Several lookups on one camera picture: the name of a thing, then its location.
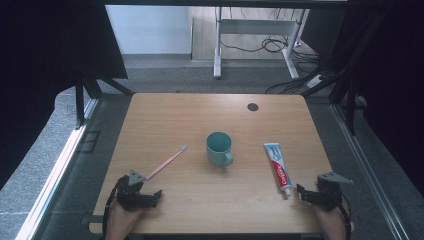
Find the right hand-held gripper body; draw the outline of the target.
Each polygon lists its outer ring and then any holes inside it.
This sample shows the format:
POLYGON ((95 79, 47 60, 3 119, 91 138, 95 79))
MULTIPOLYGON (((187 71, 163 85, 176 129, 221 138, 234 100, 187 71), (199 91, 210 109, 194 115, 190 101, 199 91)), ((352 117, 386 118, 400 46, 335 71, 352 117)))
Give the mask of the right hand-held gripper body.
POLYGON ((354 181, 341 176, 335 172, 320 174, 317 177, 318 192, 323 200, 320 205, 326 210, 331 211, 342 203, 341 184, 353 184, 354 181))

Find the black curtain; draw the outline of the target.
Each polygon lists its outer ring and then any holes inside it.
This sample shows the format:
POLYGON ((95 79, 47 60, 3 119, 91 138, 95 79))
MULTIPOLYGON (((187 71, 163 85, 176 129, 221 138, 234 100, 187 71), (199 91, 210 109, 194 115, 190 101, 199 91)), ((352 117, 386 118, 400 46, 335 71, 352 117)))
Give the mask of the black curtain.
POLYGON ((0 0, 0 188, 38 138, 62 91, 127 73, 106 7, 0 0))
POLYGON ((365 98, 364 118, 424 196, 424 0, 347 0, 312 10, 306 27, 320 65, 335 72, 367 41, 333 95, 365 98))

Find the black metal stand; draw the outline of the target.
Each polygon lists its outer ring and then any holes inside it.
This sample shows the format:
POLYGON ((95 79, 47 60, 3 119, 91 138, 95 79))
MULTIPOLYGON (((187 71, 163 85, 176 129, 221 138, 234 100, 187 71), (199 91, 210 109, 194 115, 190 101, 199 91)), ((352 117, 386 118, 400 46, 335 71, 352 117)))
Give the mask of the black metal stand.
POLYGON ((102 96, 102 90, 98 84, 100 79, 109 86, 115 88, 119 92, 127 95, 133 96, 134 91, 125 87, 124 85, 118 83, 111 77, 100 77, 95 78, 93 75, 88 74, 83 68, 75 68, 74 73, 76 74, 75 78, 75 103, 76 103, 76 129, 80 129, 85 121, 85 112, 84 112, 84 92, 87 92, 89 97, 92 99, 99 99, 102 96))
POLYGON ((334 84, 334 87, 328 95, 328 99, 331 104, 339 104, 344 97, 347 97, 345 126, 352 135, 355 135, 354 115, 356 110, 357 83, 352 77, 342 75, 328 77, 311 89, 302 92, 301 96, 308 97, 332 84, 334 84))

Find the white red blue toothpaste tube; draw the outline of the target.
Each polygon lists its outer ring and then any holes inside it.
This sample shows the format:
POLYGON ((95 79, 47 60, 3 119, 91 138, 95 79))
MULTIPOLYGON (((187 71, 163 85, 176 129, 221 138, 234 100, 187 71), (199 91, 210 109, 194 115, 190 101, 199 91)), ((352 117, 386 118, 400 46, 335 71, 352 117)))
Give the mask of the white red blue toothpaste tube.
POLYGON ((284 163, 279 143, 265 143, 265 150, 271 161, 280 190, 286 195, 292 195, 292 184, 284 163))

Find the person's right hand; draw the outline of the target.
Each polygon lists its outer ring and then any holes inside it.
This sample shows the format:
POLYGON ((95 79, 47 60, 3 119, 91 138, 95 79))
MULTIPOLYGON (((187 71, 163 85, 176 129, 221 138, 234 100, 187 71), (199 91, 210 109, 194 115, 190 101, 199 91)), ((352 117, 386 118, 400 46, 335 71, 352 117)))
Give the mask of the person's right hand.
POLYGON ((324 240, 347 240, 345 217, 339 208, 326 212, 318 205, 312 205, 323 232, 324 240))

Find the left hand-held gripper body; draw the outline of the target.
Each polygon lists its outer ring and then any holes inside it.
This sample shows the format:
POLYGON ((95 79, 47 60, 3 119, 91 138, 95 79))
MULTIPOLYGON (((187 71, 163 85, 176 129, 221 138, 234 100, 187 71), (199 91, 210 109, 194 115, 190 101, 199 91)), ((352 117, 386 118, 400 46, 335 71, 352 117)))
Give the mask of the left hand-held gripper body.
POLYGON ((147 200, 147 195, 140 193, 144 184, 144 177, 131 170, 128 175, 121 177, 116 185, 116 198, 125 210, 134 211, 145 208, 143 202, 147 200))

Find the aluminium rail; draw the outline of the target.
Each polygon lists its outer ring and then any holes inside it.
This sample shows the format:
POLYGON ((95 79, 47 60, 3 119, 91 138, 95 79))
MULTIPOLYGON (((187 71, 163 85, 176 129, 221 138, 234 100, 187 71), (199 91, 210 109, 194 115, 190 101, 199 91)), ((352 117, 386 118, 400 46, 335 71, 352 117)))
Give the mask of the aluminium rail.
POLYGON ((90 99, 87 102, 86 106, 83 109, 83 117, 85 118, 84 123, 71 132, 62 152, 60 153, 43 188, 41 189, 37 199, 35 200, 35 203, 29 211, 15 240, 32 240, 35 236, 35 233, 37 232, 40 226, 43 216, 47 211, 51 200, 53 199, 53 196, 65 174, 65 171, 87 130, 90 118, 98 103, 99 101, 96 99, 90 99))
POLYGON ((409 236, 405 232, 404 226, 402 221, 399 219, 397 211, 395 210, 386 192, 383 190, 383 187, 378 180, 374 170, 372 169, 372 166, 370 165, 357 137, 353 135, 346 126, 346 118, 344 117, 342 108, 334 104, 331 104, 330 107, 337 119, 343 135, 347 139, 348 145, 353 152, 355 161, 363 177, 365 178, 365 181, 367 182, 368 188, 370 189, 378 209, 380 210, 390 232, 392 233, 394 240, 409 240, 409 236))

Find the white desk frame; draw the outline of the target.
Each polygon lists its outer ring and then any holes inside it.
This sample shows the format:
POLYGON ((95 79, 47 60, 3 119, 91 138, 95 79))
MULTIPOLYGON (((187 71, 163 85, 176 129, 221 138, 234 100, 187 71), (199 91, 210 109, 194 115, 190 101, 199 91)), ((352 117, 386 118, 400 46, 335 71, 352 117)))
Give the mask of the white desk frame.
POLYGON ((250 19, 224 19, 222 18, 222 8, 216 7, 215 27, 216 27, 216 44, 213 60, 213 76, 215 79, 221 78, 221 36, 222 35, 280 35, 287 37, 287 46, 280 50, 284 58, 284 62, 288 68, 292 79, 298 79, 299 74, 292 60, 292 53, 298 34, 302 27, 306 10, 300 9, 298 13, 293 10, 295 15, 293 20, 250 20, 250 19))

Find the green cup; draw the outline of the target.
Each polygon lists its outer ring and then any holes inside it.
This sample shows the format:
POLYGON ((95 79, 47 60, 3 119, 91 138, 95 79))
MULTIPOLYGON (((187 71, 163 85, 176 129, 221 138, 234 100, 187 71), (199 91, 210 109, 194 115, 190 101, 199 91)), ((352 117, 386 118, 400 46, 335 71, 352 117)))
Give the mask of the green cup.
POLYGON ((215 166, 227 167, 233 163, 232 139, 225 132, 213 132, 206 139, 208 160, 215 166))

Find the white power strip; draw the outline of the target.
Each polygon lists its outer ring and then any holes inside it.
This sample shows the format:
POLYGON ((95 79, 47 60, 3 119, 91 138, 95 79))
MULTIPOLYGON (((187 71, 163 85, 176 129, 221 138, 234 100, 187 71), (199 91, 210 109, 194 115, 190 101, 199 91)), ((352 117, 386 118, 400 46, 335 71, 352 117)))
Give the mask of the white power strip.
POLYGON ((308 88, 313 88, 316 85, 318 85, 319 83, 321 83, 323 80, 325 79, 325 77, 321 74, 318 74, 317 76, 315 76, 313 79, 311 79, 308 83, 307 83, 307 87, 308 88))

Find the pink toothbrush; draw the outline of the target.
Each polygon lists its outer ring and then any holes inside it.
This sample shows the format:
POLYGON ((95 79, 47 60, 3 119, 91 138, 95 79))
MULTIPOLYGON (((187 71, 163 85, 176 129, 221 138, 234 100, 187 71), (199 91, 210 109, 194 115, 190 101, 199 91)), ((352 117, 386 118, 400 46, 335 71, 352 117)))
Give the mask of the pink toothbrush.
POLYGON ((165 160, 161 165, 159 165, 156 169, 154 169, 150 174, 148 174, 145 177, 144 181, 149 181, 154 176, 156 176, 160 171, 162 171, 165 167, 167 167, 171 162, 173 162, 179 155, 184 153, 188 149, 187 145, 183 145, 180 150, 174 154, 173 156, 169 157, 167 160, 165 160))

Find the person's left hand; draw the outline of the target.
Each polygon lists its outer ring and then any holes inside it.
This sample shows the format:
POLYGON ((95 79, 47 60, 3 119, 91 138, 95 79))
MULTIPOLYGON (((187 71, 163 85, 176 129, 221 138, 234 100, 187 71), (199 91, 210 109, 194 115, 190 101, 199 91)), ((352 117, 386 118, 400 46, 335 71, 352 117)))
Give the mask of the person's left hand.
POLYGON ((105 240, 125 240, 142 215, 142 209, 127 211, 114 199, 109 209, 105 240))

